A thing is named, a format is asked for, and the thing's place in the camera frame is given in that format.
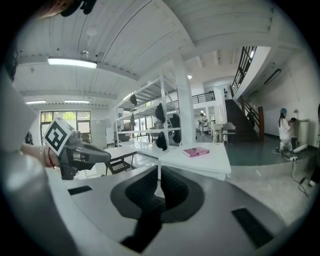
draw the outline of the handrail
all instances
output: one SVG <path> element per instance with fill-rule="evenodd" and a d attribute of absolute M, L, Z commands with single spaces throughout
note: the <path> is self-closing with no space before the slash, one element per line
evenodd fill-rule
<path fill-rule="evenodd" d="M 262 106 L 258 107 L 258 112 L 250 106 L 248 102 L 246 102 L 242 96 L 239 97 L 238 102 L 241 105 L 241 110 L 245 114 L 245 110 L 247 112 L 252 109 L 252 112 L 254 113 L 253 115 L 253 120 L 256 126 L 259 128 L 259 139 L 261 142 L 264 141 L 265 139 L 265 117 L 264 117 L 264 109 Z"/>
<path fill-rule="evenodd" d="M 193 104 L 210 102 L 210 101 L 215 101 L 215 100 L 216 100 L 215 93 L 213 91 L 192 96 L 192 103 Z M 178 100 L 172 101 L 171 104 L 178 106 L 179 101 Z"/>
<path fill-rule="evenodd" d="M 241 57 L 238 65 L 238 69 L 235 73 L 233 83 L 230 87 L 232 94 L 235 95 L 242 81 L 244 80 L 247 71 L 252 63 L 253 57 L 255 55 L 257 47 L 256 46 L 244 46 L 242 47 Z"/>

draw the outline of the person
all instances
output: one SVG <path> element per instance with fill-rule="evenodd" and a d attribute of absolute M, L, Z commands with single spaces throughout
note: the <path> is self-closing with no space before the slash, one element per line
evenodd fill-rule
<path fill-rule="evenodd" d="M 286 120 L 287 110 L 282 108 L 280 110 L 280 117 L 278 120 L 278 128 L 279 128 L 279 137 L 280 137 L 280 150 L 284 150 L 285 148 L 290 147 L 290 129 L 293 126 L 293 123 Z"/>
<path fill-rule="evenodd" d="M 206 121 L 207 121 L 206 116 L 203 113 L 201 113 L 200 114 L 200 121 L 199 121 L 199 126 L 201 125 L 201 127 L 200 127 L 201 135 L 205 135 L 204 134 L 204 125 L 205 125 Z"/>
<path fill-rule="evenodd" d="M 249 113 L 246 115 L 246 117 L 249 119 L 249 122 L 255 128 L 255 113 L 252 111 L 252 108 L 250 107 Z"/>

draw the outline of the staircase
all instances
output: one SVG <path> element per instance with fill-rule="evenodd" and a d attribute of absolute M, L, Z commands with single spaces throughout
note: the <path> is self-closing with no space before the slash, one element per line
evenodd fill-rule
<path fill-rule="evenodd" d="M 228 122 L 235 126 L 236 135 L 228 136 L 228 142 L 259 142 L 259 137 L 248 118 L 232 99 L 225 101 Z"/>

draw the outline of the white lab coat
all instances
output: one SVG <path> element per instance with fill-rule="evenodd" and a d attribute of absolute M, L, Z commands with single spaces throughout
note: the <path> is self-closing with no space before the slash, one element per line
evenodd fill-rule
<path fill-rule="evenodd" d="M 288 121 L 284 118 L 282 118 L 280 120 L 280 127 L 278 125 L 278 128 L 279 128 L 279 137 L 280 137 L 280 140 L 289 140 L 290 139 L 290 129 L 291 127 L 289 126 L 288 124 Z"/>

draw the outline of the wall-mounted light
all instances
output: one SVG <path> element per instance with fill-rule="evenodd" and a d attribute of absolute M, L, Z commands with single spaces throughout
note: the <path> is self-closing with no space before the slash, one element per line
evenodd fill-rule
<path fill-rule="evenodd" d="M 43 104 L 43 103 L 47 103 L 47 101 L 46 100 L 27 101 L 25 104 L 33 105 L 33 104 Z"/>
<path fill-rule="evenodd" d="M 88 104 L 89 100 L 72 100 L 72 99 L 66 99 L 64 100 L 64 103 L 82 103 L 82 104 Z"/>
<path fill-rule="evenodd" d="M 65 57 L 49 57 L 48 63 L 50 65 L 68 65 L 68 66 L 79 66 L 90 69 L 95 69 L 97 67 L 97 62 L 77 59 L 77 58 L 65 58 Z"/>
<path fill-rule="evenodd" d="M 270 77 L 264 82 L 264 84 L 270 84 L 281 72 L 282 70 L 278 68 L 276 71 L 273 72 L 272 75 L 270 75 Z"/>

